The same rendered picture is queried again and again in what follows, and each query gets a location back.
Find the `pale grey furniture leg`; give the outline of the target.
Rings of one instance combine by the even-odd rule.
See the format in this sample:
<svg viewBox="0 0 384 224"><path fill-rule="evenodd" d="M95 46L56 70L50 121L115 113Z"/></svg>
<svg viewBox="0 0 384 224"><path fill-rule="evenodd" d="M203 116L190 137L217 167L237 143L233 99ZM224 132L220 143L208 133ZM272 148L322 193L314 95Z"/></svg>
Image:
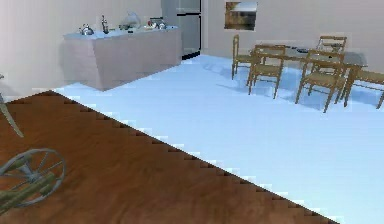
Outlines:
<svg viewBox="0 0 384 224"><path fill-rule="evenodd" d="M7 122L9 123L9 125L13 128L13 130L15 131L15 133L23 138L24 137L24 134L22 133L22 131L20 130L20 128L18 127L18 125L16 124L15 120L13 119L12 115L10 114L9 110L8 110L8 107L4 101L4 98L0 92L0 111L2 112L2 114L4 115L4 117L6 118Z"/></svg>

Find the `silver pot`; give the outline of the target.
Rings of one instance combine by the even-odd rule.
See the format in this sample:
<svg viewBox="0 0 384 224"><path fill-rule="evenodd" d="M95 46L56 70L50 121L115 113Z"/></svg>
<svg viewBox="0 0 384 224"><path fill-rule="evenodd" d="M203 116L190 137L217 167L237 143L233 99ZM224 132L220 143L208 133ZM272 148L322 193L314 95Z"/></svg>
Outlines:
<svg viewBox="0 0 384 224"><path fill-rule="evenodd" d="M148 21L148 26L153 29L165 29L167 27L163 19L153 18Z"/></svg>

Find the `pale pink kitchen counter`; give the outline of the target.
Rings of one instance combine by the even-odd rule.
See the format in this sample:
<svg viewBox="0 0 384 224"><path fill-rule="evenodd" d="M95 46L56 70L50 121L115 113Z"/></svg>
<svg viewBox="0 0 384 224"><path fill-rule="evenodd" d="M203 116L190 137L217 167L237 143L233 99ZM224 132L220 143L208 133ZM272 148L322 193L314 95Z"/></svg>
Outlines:
<svg viewBox="0 0 384 224"><path fill-rule="evenodd" d="M67 34L60 49L65 80L100 91L178 66L181 32L176 27Z"/></svg>

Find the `grey green round chair base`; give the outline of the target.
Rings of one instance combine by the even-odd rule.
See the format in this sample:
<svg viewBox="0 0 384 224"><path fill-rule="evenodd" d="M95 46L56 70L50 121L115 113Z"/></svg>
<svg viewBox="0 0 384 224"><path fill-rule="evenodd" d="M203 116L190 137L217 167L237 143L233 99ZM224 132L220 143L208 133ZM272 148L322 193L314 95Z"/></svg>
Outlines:
<svg viewBox="0 0 384 224"><path fill-rule="evenodd" d="M65 174L66 161L56 150L30 149L17 154L0 166L0 177L20 179L11 188L0 188L0 216L43 201L60 187Z"/></svg>

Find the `wooden dining chair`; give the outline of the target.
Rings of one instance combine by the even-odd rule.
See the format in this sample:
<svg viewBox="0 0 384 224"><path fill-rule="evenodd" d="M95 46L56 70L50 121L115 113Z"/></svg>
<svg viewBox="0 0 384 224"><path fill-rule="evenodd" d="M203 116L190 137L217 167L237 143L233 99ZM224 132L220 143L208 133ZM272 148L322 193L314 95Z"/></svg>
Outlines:
<svg viewBox="0 0 384 224"><path fill-rule="evenodd" d="M344 53L311 49L308 51L296 93L295 103L298 104L303 89L308 94L313 91L327 95L323 112L326 113L334 94L338 102L346 83L343 75Z"/></svg>
<svg viewBox="0 0 384 224"><path fill-rule="evenodd" d="M376 108L381 108L384 103L384 73L366 71L362 69L351 69L341 95L341 98L344 100L344 106L348 105L348 99L353 86L380 91L381 96Z"/></svg>
<svg viewBox="0 0 384 224"><path fill-rule="evenodd" d="M257 44L251 51L251 65L246 86L248 94L257 81L275 84L273 98L276 98L284 67L284 45Z"/></svg>
<svg viewBox="0 0 384 224"><path fill-rule="evenodd" d="M239 67L249 68L251 64L251 53L252 49L250 49L246 54L239 53L240 46L240 36L235 34L232 41L232 67L231 67L231 78L238 72Z"/></svg>
<svg viewBox="0 0 384 224"><path fill-rule="evenodd" d="M345 50L346 42L347 38L345 36L321 36L316 46L316 50L343 53ZM311 71L331 74L333 72L333 67L331 64L314 63L312 65Z"/></svg>

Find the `wooden dining table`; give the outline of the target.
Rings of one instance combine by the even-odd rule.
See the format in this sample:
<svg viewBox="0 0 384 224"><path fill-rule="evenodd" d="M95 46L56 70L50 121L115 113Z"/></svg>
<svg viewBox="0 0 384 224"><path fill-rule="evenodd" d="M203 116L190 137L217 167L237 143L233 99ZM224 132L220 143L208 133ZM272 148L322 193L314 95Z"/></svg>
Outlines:
<svg viewBox="0 0 384 224"><path fill-rule="evenodd" d="M362 54L354 52L345 52L344 54L343 75L347 80L351 69L362 69L367 66L367 62ZM299 53L295 49L288 49L285 52L284 60L300 61L304 63L306 55L307 53Z"/></svg>

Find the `framed brown wall picture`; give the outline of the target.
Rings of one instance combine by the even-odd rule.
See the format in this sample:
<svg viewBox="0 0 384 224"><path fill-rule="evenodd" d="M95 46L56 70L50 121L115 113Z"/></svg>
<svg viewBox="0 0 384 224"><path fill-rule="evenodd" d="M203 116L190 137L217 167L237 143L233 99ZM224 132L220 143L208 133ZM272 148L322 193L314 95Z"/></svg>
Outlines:
<svg viewBox="0 0 384 224"><path fill-rule="evenodd" d="M225 3L224 28L230 30L254 31L258 3L228 1Z"/></svg>

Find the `grey fridge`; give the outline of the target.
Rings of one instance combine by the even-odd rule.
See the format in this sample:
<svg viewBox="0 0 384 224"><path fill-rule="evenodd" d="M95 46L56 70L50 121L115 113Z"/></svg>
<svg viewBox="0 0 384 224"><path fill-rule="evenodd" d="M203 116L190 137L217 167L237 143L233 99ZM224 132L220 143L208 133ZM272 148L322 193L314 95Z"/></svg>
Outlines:
<svg viewBox="0 0 384 224"><path fill-rule="evenodd" d="M181 31L182 59L201 51L201 0L161 0L162 17Z"/></svg>

